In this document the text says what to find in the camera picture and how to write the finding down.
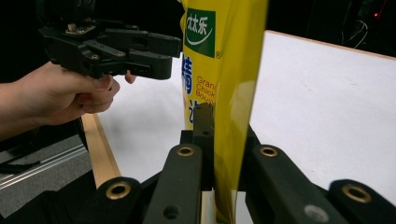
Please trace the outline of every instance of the yellow snack bag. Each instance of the yellow snack bag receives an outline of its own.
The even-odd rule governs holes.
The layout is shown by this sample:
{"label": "yellow snack bag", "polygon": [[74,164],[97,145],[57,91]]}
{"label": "yellow snack bag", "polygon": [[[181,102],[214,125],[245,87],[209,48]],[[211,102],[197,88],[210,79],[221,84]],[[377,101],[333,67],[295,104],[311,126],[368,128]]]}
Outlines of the yellow snack bag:
{"label": "yellow snack bag", "polygon": [[196,105],[214,106],[216,208],[222,222],[234,223],[268,0],[182,0],[182,4],[186,129],[193,127]]}

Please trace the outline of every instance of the white tabletop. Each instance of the white tabletop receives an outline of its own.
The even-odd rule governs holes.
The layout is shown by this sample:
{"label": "white tabletop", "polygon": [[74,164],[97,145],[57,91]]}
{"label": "white tabletop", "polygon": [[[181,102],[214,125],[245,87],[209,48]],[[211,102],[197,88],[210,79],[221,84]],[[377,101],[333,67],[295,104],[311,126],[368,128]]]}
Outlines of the white tabletop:
{"label": "white tabletop", "polygon": [[[116,79],[99,118],[121,174],[144,181],[184,129],[181,60],[168,80]],[[354,179],[396,204],[396,59],[266,32],[250,124],[313,183]]]}

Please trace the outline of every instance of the hand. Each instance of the hand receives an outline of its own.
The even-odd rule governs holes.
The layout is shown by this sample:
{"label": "hand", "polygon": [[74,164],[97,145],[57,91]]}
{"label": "hand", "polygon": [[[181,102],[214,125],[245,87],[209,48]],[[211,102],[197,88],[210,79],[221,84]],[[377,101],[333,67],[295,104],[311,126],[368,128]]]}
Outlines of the hand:
{"label": "hand", "polygon": [[[125,76],[133,83],[135,76]],[[85,113],[107,110],[120,84],[46,63],[20,80],[0,84],[0,140],[43,125],[58,125]]]}

